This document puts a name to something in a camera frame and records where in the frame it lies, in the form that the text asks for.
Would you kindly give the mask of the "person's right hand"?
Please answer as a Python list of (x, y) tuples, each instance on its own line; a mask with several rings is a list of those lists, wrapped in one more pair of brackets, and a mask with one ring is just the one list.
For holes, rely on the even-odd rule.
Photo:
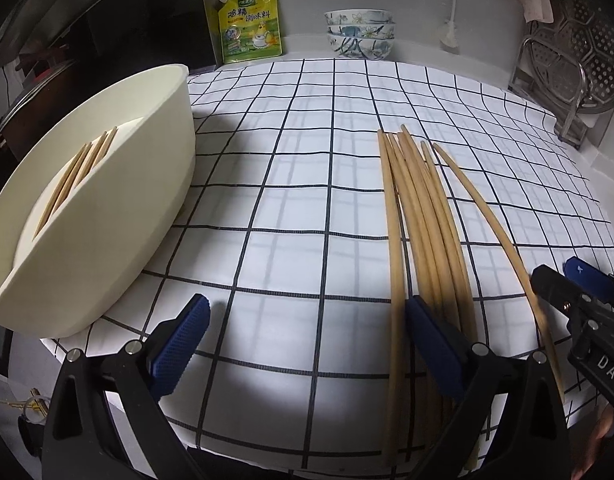
[(614, 426), (614, 409), (607, 404), (591, 431), (588, 443), (582, 454), (582, 459), (572, 472), (572, 480), (579, 480), (592, 467), (598, 456), (602, 441), (612, 431)]

